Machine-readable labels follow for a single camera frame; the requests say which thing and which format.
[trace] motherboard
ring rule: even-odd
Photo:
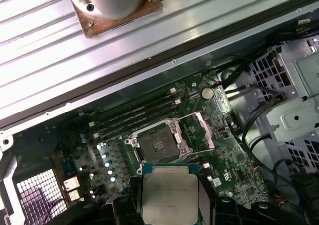
[[[109,110],[81,112],[59,132],[62,168],[77,198],[124,194],[143,163],[200,163],[215,190],[245,206],[266,200],[254,163],[241,150],[228,98],[213,71],[201,72]]]

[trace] mesh grille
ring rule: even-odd
[[[17,183],[17,188],[26,225],[42,225],[48,212],[46,222],[67,209],[64,201],[57,203],[63,197],[52,169]]]
[[[293,142],[286,142],[286,145],[292,160],[301,165],[314,167],[319,171],[319,142],[304,140],[303,149],[294,147]]]
[[[261,87],[277,90],[291,85],[281,59],[273,58],[271,53],[253,62],[251,68],[255,77],[254,80]],[[266,92],[262,93],[265,101],[271,99],[272,95]]]

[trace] screw hole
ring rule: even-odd
[[[87,5],[86,10],[88,10],[89,12],[92,12],[94,10],[94,5],[93,4]]]
[[[3,144],[4,145],[8,145],[9,144],[9,140],[8,139],[3,140]]]
[[[267,204],[258,204],[258,207],[260,207],[261,209],[267,209],[268,205]]]
[[[222,200],[224,203],[229,203],[229,202],[231,202],[230,198],[228,198],[228,197],[224,197],[224,198],[222,198],[221,200]]]

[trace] aluminum panel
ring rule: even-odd
[[[162,1],[86,39],[70,0],[0,0],[0,120],[289,0]]]

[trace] cpu socket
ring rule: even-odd
[[[135,131],[124,143],[133,147],[140,163],[171,162],[192,152],[182,138],[182,131],[176,119],[165,119]]]

